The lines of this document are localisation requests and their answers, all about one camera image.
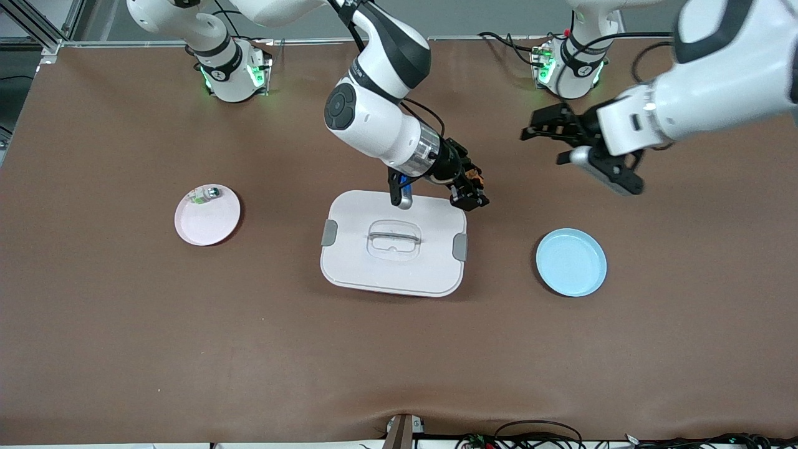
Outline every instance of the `silver metal band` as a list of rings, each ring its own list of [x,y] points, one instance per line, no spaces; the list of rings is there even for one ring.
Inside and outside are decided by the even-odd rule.
[[[439,152],[440,136],[427,125],[421,123],[421,136],[418,139],[416,151],[404,164],[396,167],[396,170],[409,177],[419,177],[427,173],[427,170],[433,166]]]

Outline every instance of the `blue plate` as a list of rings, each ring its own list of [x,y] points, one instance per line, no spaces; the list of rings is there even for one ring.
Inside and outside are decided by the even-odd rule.
[[[565,296],[586,296],[601,287],[606,257],[599,243],[578,229],[550,232],[535,254],[538,272],[549,287]]]

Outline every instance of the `gray latch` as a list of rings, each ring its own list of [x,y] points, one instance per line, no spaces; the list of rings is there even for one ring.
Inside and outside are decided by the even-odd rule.
[[[454,236],[452,242],[452,256],[460,262],[465,262],[468,255],[468,236],[460,233]]]
[[[338,223],[335,220],[324,222],[324,233],[322,234],[322,246],[332,246],[335,237],[338,236]]]

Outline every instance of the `plate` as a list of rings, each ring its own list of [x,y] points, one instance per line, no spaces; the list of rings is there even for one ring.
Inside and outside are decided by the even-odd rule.
[[[181,239],[197,246],[217,244],[229,236],[241,218],[241,202],[231,189],[218,184],[206,184],[203,189],[216,187],[220,197],[204,205],[180,199],[175,211],[175,230]]]
[[[578,229],[550,232],[535,254],[540,277],[565,296],[587,296],[601,287],[606,277],[606,257],[601,245]]]

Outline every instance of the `gray floor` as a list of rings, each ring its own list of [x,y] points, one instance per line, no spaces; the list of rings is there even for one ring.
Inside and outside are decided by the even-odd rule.
[[[562,32],[570,24],[571,12],[563,0],[378,0],[397,18],[425,36],[471,36],[480,31],[499,34],[544,35]],[[645,9],[623,11],[627,31],[667,31],[686,0],[665,0]],[[229,0],[219,0],[234,9]],[[206,11],[217,11],[211,4]],[[346,28],[329,7],[319,8],[284,27],[265,28],[238,14],[230,14],[239,33],[250,38],[346,38]],[[77,24],[75,39],[81,41],[145,42],[173,40],[142,30],[131,18],[125,0],[89,0]],[[40,60],[38,51],[9,51],[0,46],[0,77],[33,75]],[[30,80],[0,81],[0,125],[14,129],[22,110]],[[0,130],[0,141],[4,133]],[[0,162],[3,149],[0,147]]]

